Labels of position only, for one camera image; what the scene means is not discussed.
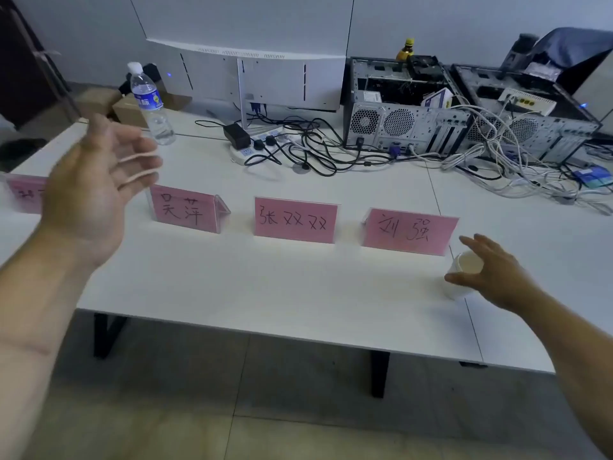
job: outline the black table leg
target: black table leg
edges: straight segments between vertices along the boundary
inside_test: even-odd
[[[389,352],[380,350],[370,351],[370,381],[373,397],[382,399],[385,393],[387,379],[387,366],[389,365]]]
[[[109,325],[106,313],[94,313],[94,356],[105,359],[127,322],[127,317],[115,317]]]

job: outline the cup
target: cup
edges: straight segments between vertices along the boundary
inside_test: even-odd
[[[454,258],[448,273],[479,274],[483,269],[483,260],[471,250],[462,252]],[[443,293],[452,300],[463,299],[474,292],[470,287],[457,286],[443,279]]]

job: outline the hand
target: hand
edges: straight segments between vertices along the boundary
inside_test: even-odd
[[[515,313],[545,294],[516,258],[494,240],[475,234],[474,239],[461,235],[460,241],[483,260],[483,270],[479,274],[449,273],[447,282],[471,287],[494,305]]]
[[[111,123],[101,115],[89,121],[87,135],[55,165],[45,187],[37,234],[77,256],[79,266],[95,269],[117,250],[124,233],[124,208],[154,184],[159,156],[120,159],[154,151],[157,144],[138,127]]]

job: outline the bottle cap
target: bottle cap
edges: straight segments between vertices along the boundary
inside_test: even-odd
[[[127,68],[134,76],[140,76],[143,73],[143,65],[141,63],[128,63]]]

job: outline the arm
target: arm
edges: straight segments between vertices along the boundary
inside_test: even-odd
[[[27,446],[83,288],[119,247],[125,205],[157,173],[128,178],[162,164],[119,160],[155,148],[140,129],[95,116],[51,171],[41,222],[0,268],[0,460]]]
[[[499,244],[479,234],[460,240],[483,259],[483,270],[445,279],[476,289],[530,326],[547,349],[581,426],[613,459],[613,338],[541,290]]]

